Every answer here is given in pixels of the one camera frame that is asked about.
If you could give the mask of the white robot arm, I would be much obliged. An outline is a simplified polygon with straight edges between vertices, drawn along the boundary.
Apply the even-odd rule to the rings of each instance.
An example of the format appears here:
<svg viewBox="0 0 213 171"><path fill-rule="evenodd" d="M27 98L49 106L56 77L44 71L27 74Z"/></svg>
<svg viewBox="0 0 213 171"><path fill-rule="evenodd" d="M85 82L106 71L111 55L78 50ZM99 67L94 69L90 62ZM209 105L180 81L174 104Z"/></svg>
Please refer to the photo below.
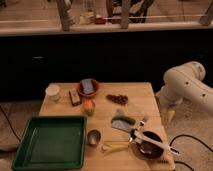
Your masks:
<svg viewBox="0 0 213 171"><path fill-rule="evenodd" d="M175 115L174 106L187 99L213 115L213 88L203 83L206 71L196 61L168 69L163 76L164 85L156 93L162 124L168 125Z"/></svg>

